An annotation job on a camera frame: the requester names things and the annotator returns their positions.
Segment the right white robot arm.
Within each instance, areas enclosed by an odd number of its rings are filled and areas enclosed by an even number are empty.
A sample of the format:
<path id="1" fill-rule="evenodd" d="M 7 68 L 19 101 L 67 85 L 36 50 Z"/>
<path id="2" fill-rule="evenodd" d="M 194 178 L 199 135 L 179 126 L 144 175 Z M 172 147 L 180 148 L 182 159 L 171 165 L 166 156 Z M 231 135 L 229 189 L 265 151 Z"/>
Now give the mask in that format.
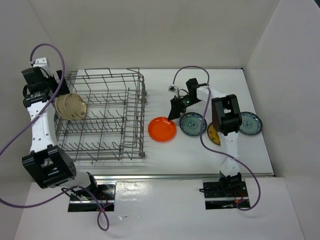
<path id="1" fill-rule="evenodd" d="M 199 84 L 196 78 L 186 82 L 188 93 L 177 94 L 170 100 L 171 110 L 168 119 L 182 117 L 187 107 L 205 101 L 205 110 L 211 107 L 211 119 L 220 139 L 221 151 L 215 153 L 224 156 L 219 170 L 218 190 L 226 197 L 231 196 L 242 183 L 238 157 L 238 136 L 242 124 L 241 111 L 237 96 L 226 95 L 209 87 L 207 83 Z"/>

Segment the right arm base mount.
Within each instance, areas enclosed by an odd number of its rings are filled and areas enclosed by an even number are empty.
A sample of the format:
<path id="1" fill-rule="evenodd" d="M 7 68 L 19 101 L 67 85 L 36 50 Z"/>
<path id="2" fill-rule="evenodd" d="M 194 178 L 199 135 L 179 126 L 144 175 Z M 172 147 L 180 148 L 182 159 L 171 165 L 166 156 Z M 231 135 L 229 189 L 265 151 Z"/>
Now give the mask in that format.
<path id="1" fill-rule="evenodd" d="M 251 207 L 245 181 L 242 181 L 240 187 L 227 195 L 222 192 L 218 182 L 204 182 L 199 192 L 204 196 L 206 210 L 236 209 L 237 204 L 244 209 Z"/>

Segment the orange plate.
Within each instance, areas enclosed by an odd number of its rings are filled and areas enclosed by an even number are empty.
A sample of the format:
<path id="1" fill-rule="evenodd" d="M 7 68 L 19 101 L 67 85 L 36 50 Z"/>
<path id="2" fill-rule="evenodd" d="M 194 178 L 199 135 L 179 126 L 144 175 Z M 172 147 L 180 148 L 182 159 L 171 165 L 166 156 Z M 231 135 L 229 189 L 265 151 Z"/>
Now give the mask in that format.
<path id="1" fill-rule="evenodd" d="M 148 125 L 148 134 L 156 142 L 164 143 L 171 141 L 176 133 L 177 126 L 167 117 L 159 116 L 150 121 Z"/>

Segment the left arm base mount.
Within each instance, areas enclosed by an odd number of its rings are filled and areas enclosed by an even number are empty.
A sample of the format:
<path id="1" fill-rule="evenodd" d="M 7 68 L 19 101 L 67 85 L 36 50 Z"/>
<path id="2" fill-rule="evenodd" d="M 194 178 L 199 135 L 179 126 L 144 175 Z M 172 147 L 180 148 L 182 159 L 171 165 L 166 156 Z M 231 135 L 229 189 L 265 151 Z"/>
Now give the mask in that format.
<path id="1" fill-rule="evenodd" d="M 101 204 L 105 212 L 113 212 L 115 209 L 116 183 L 99 184 L 96 190 L 91 192 L 98 202 Z M 98 212 L 96 201 L 85 192 L 84 195 L 80 193 L 71 192 L 69 195 L 69 204 L 67 211 L 70 213 L 78 212 Z"/>

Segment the cream plate small motifs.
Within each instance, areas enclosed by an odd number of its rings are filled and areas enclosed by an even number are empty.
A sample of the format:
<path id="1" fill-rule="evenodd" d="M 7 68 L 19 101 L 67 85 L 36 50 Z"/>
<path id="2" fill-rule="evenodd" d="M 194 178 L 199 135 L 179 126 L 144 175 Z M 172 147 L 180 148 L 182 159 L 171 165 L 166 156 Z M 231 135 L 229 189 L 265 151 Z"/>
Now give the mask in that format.
<path id="1" fill-rule="evenodd" d="M 87 104 L 77 93 L 66 94 L 64 99 L 64 110 L 67 115 L 67 120 L 80 121 L 84 120 L 87 112 Z"/>

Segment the cream plate green patch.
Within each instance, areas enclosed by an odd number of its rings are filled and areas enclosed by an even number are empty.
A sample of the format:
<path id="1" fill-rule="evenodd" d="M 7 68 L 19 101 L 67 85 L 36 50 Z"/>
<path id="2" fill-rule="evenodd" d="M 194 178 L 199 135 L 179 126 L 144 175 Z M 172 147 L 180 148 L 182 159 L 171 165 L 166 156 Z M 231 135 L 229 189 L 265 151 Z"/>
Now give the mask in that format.
<path id="1" fill-rule="evenodd" d="M 58 114 L 65 120 L 71 121 L 72 118 L 68 115 L 65 109 L 65 97 L 67 95 L 60 95 L 55 99 L 55 109 Z"/>

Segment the yellow patterned plate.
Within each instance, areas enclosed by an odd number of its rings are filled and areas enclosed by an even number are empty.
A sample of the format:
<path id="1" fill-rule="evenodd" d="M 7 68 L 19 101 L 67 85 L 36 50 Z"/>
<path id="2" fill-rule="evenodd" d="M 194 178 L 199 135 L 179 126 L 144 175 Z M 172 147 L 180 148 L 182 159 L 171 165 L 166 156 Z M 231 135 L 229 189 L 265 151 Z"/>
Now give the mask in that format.
<path id="1" fill-rule="evenodd" d="M 221 145 L 221 140 L 219 137 L 218 132 L 216 131 L 216 129 L 213 126 L 213 123 L 210 123 L 207 127 L 207 136 L 209 137 L 209 139 L 216 145 L 220 146 Z"/>

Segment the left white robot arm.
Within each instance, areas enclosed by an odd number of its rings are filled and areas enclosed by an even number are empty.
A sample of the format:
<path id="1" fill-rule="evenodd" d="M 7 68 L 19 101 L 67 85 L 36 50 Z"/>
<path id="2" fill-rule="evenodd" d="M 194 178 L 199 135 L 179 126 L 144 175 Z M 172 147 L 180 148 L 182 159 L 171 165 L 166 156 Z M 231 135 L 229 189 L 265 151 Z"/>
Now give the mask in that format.
<path id="1" fill-rule="evenodd" d="M 54 76 L 34 66 L 23 70 L 27 84 L 23 88 L 23 105 L 32 121 L 32 143 L 22 165 L 40 188 L 75 187 L 74 193 L 88 200 L 95 199 L 100 188 L 92 174 L 77 171 L 74 161 L 58 145 L 54 106 L 49 102 L 58 88 Z"/>

